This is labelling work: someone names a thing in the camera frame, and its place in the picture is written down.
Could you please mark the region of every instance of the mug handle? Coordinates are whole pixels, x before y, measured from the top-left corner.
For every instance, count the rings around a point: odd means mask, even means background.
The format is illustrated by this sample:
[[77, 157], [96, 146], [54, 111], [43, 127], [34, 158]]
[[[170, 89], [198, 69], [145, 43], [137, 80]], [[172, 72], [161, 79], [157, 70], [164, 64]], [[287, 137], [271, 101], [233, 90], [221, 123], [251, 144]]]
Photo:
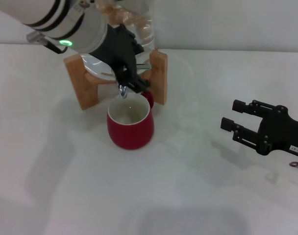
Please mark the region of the mug handle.
[[152, 93], [145, 91], [145, 92], [142, 92], [141, 95], [148, 100], [150, 108], [152, 109], [154, 105], [154, 99], [153, 99]]

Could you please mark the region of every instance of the black stripe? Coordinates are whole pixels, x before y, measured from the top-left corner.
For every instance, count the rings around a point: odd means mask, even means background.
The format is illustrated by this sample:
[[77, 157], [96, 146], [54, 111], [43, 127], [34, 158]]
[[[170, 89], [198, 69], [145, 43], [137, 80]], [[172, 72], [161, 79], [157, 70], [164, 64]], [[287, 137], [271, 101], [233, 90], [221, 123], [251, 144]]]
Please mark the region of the black stripe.
[[70, 7], [71, 7], [71, 0], [66, 0], [65, 4], [64, 4], [64, 8], [61, 12], [61, 15], [51, 25], [49, 25], [46, 28], [39, 28], [39, 29], [35, 29], [35, 30], [40, 31], [40, 32], [48, 32], [50, 30], [55, 29], [67, 16]]
[[55, 0], [50, 12], [42, 20], [38, 21], [37, 23], [31, 23], [31, 24], [25, 24], [25, 25], [27, 25], [29, 27], [39, 27], [39, 26], [44, 25], [46, 22], [48, 22], [52, 18], [52, 16], [54, 16], [60, 3], [61, 3], [61, 0]]
[[63, 40], [63, 39], [67, 39], [69, 37], [71, 37], [74, 33], [76, 33], [76, 31], [79, 29], [79, 27], [81, 26], [81, 23], [82, 21], [84, 20], [84, 16], [85, 14], [83, 14], [79, 20], [77, 21], [77, 23], [75, 24], [74, 28], [71, 29], [70, 32], [68, 32], [67, 34], [65, 34], [64, 36], [62, 37], [58, 37], [58, 38], [52, 38], [54, 40], [57, 40], [57, 41], [60, 41], [60, 40]]

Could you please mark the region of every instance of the water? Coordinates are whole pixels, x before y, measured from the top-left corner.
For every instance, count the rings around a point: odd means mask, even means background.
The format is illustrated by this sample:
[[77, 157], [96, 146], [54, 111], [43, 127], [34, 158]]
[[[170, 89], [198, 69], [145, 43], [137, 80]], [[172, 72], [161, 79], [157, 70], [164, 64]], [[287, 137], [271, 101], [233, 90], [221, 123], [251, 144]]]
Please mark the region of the water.
[[[149, 64], [149, 55], [154, 49], [154, 30], [150, 10], [137, 15], [128, 12], [111, 0], [98, 0], [98, 9], [107, 17], [112, 27], [124, 24], [126, 28], [135, 34], [137, 42], [144, 47], [145, 52], [136, 55], [137, 64]], [[89, 73], [104, 80], [115, 80], [111, 68], [97, 58], [83, 54], [83, 62]]]
[[142, 103], [134, 100], [125, 100], [123, 104], [111, 113], [111, 117], [120, 124], [131, 125], [143, 120], [147, 114], [148, 109]]

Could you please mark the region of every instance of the white wall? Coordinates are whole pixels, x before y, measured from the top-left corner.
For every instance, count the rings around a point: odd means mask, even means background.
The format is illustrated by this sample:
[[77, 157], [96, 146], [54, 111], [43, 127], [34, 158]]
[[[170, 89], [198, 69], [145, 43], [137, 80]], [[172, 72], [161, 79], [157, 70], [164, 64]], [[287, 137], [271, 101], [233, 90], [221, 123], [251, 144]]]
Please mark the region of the white wall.
[[[298, 51], [298, 0], [155, 0], [155, 19], [158, 47]], [[0, 13], [0, 43], [28, 32]]]

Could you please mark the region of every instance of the label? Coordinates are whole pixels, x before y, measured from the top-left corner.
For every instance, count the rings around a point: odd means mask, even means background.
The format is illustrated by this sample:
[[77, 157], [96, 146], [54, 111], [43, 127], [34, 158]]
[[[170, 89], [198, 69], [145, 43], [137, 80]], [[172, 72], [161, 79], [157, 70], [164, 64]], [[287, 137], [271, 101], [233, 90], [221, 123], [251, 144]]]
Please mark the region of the label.
[[80, 5], [79, 5], [79, 1], [74, 4], [74, 6], [70, 9], [70, 11], [68, 12], [68, 17], [71, 18], [72, 20], [74, 21], [77, 21], [81, 16], [82, 14], [84, 13], [84, 8], [82, 8]]
[[290, 150], [298, 153], [298, 148], [295, 146], [291, 145]]

